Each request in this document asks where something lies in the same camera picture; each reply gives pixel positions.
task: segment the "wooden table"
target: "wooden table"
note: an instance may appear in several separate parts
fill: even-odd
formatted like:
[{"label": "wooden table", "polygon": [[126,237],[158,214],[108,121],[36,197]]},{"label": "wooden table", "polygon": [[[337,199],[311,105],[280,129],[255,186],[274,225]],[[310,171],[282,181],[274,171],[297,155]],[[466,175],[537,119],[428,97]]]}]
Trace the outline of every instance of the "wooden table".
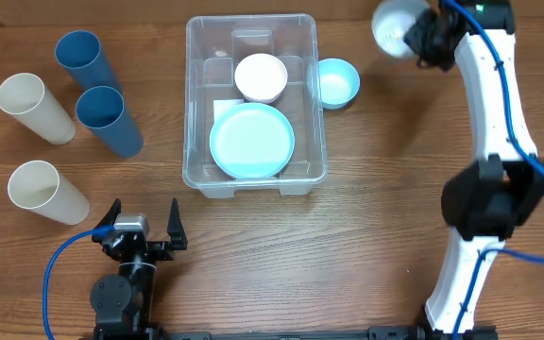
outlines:
[{"label": "wooden table", "polygon": [[[54,46],[75,28],[0,28],[0,83],[15,73],[35,73],[74,113],[81,90],[57,65]],[[175,262],[160,265],[152,315],[169,331],[346,330],[413,322],[434,289],[447,245],[442,185],[471,154],[457,69],[420,71],[412,62],[388,60],[369,22],[319,22],[320,58],[349,60],[362,75],[355,104],[325,114],[327,181],[304,197],[261,191],[210,200],[181,177],[185,26],[93,31],[123,84],[144,149],[119,159],[82,126],[71,143],[54,146],[0,111],[0,340],[44,339],[41,289],[51,254],[91,229],[116,197],[124,212],[148,215],[152,239],[165,237],[169,205],[179,200],[190,246]],[[517,57],[527,122],[544,156],[544,19],[518,21]],[[9,175],[38,159],[54,163],[90,199],[83,223],[69,228],[9,201]],[[544,199],[508,245],[544,254]],[[115,272],[116,263],[87,240],[63,253],[50,289],[57,339],[91,332],[92,285]],[[544,339],[544,267],[499,258],[477,322],[497,325],[502,339]]]}]

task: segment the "cable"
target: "cable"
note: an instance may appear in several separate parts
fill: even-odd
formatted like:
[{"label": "cable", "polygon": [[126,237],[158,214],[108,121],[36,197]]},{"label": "cable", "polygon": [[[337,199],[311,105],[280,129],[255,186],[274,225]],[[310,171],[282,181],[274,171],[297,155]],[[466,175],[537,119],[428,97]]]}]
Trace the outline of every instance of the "cable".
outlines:
[{"label": "cable", "polygon": [[69,245],[71,245],[74,241],[83,238],[85,236],[90,235],[98,235],[98,236],[106,236],[106,234],[113,230],[113,226],[104,226],[100,227],[98,229],[92,229],[83,231],[78,235],[75,235],[71,237],[68,241],[64,242],[62,246],[56,250],[54,255],[52,256],[52,259],[49,261],[49,264],[47,265],[47,269],[45,269],[45,275],[43,277],[43,291],[42,291],[42,316],[43,316],[43,328],[45,329],[45,335],[47,335],[47,338],[49,340],[54,340],[54,334],[52,334],[52,330],[49,328],[49,318],[47,317],[47,292],[49,288],[49,277],[52,273],[52,268],[54,267],[54,262],[58,258],[58,256],[61,254],[61,252],[67,248]]},{"label": "cable", "polygon": [[[499,52],[495,48],[495,45],[490,40],[490,37],[488,37],[488,35],[486,34],[484,28],[471,15],[471,13],[469,13],[461,5],[455,3],[454,0],[441,0],[441,1],[447,7],[450,7],[456,10],[459,14],[461,14],[467,20],[467,22],[476,30],[476,32],[480,34],[480,36],[482,37],[482,40],[484,41],[486,46],[488,46],[488,50],[490,51],[492,58],[497,63],[496,65],[497,71],[499,71],[499,76],[501,78],[502,98],[503,98],[503,104],[504,104],[504,110],[505,110],[505,123],[507,125],[507,134],[509,136],[509,141],[512,144],[512,146],[516,149],[516,151],[519,153],[519,155],[544,178],[544,167],[534,157],[530,157],[528,154],[526,154],[526,152],[519,145],[518,139],[516,138],[516,133],[514,131],[513,121],[511,117],[511,101],[509,97],[509,85],[507,82],[507,74],[505,73],[501,56],[499,56]],[[478,260],[473,270],[473,274],[471,275],[471,281],[469,282],[469,288],[467,289],[466,298],[463,304],[461,305],[461,310],[459,311],[459,315],[457,316],[457,320],[454,324],[454,329],[452,330],[452,340],[458,340],[459,327],[461,326],[463,317],[466,311],[468,310],[468,305],[469,305],[469,302],[471,301],[471,296],[473,295],[473,289],[475,287],[476,280],[478,279],[478,274],[480,273],[480,267],[482,265],[482,261],[485,260],[486,254],[492,251],[496,251],[502,254],[508,254],[513,256],[516,259],[523,260],[526,262],[530,262],[534,264],[544,264],[544,257],[542,256],[524,254],[512,249],[487,249],[483,251],[478,257]]]}]

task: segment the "plastic bin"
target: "plastic bin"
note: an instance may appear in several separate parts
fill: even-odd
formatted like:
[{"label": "plastic bin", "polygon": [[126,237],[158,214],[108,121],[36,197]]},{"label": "plastic bin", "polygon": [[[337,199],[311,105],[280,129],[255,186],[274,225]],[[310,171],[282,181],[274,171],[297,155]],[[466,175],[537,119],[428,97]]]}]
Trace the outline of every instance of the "plastic bin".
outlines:
[{"label": "plastic bin", "polygon": [[[209,148],[213,101],[243,98],[234,84],[234,69],[254,53],[274,55],[287,68],[287,87],[271,105],[291,122],[295,150],[275,177],[235,179],[215,164]],[[307,195],[324,181],[328,161],[317,62],[315,21],[307,14],[191,19],[186,26],[182,165],[186,184],[206,197],[226,198],[245,189],[279,189],[282,196]]]}]

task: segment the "light blue plate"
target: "light blue plate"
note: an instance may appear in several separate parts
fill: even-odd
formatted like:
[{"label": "light blue plate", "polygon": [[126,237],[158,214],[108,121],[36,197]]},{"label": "light blue plate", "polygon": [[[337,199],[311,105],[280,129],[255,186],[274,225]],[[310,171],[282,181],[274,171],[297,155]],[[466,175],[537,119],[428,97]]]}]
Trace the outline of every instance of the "light blue plate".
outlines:
[{"label": "light blue plate", "polygon": [[360,90],[360,76],[349,62],[341,59],[324,59],[318,63],[322,107],[341,109]]},{"label": "light blue plate", "polygon": [[215,121],[209,139],[213,160],[236,179],[272,177],[289,162],[295,135],[279,110],[245,103],[232,107]]}]

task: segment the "beige cup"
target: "beige cup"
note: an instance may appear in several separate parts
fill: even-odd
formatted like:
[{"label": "beige cup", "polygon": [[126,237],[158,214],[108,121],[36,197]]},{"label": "beige cup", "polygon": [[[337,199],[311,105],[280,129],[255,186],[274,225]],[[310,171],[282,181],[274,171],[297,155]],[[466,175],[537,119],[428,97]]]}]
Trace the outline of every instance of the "beige cup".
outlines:
[{"label": "beige cup", "polygon": [[1,84],[0,109],[53,145],[66,144],[75,137],[75,123],[33,74],[17,74]]},{"label": "beige cup", "polygon": [[9,199],[18,207],[67,225],[80,223],[90,202],[47,161],[20,165],[8,182]]}]

